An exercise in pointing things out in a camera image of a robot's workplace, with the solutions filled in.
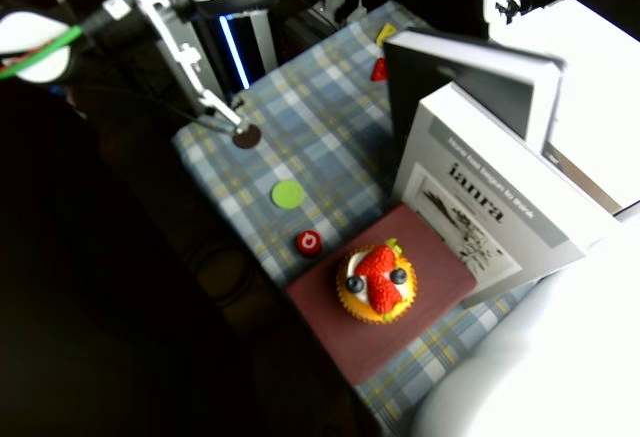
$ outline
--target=red book cover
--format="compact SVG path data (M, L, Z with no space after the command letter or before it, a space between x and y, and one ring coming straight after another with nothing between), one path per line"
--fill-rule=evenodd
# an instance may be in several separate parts
M418 294L398 320L365 324L340 303L336 291L338 268L353 250L383 244L390 238L398 239L413 264ZM473 275L440 237L401 204L289 285L287 292L347 381L359 384L458 304L475 285Z

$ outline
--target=yellow block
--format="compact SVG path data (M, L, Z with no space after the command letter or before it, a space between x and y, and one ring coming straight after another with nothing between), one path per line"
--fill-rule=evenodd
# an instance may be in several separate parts
M382 47L382 43L396 32L398 32L398 29L396 29L393 25L389 23L384 24L384 27L382 27L382 30L378 34L378 37L376 37L376 45Z

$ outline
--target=checkered cloth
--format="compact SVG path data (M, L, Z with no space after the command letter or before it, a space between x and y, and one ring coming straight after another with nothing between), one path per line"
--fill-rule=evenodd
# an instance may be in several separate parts
M299 232L319 232L328 253L388 210L399 156L387 85L370 79L382 56L375 38L385 23L398 29L425 25L388 2L241 92L245 105L238 113L263 133L254 149L238 149L228 136L194 124L175 137L187 169L280 286L313 264L295 248ZM306 191L295 210L271 201L273 186L284 179L297 180ZM406 429L431 386L527 291L454 309L358 386L389 433Z

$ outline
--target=gray banner on book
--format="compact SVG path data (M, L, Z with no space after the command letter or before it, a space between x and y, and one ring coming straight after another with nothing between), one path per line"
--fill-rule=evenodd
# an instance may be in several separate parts
M461 162L480 182L504 202L546 244L554 248L568 240L567 236L524 195L474 152L439 119L433 119L429 134Z

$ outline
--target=blue light strip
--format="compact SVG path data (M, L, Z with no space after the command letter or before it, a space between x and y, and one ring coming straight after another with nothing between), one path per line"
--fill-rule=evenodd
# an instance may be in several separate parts
M231 51L233 62L236 64L238 75L240 76L240 80L242 81L242 86L244 87L245 90L247 90L249 88L249 80L247 79L247 74L244 72L244 67L242 66L242 60L240 60L240 54L238 54L236 43L233 40L233 35L231 35L231 29L229 28L227 18L221 15L219 20L220 20L220 26L222 27L222 32L224 33L224 37L227 39L227 45L229 46L229 50Z

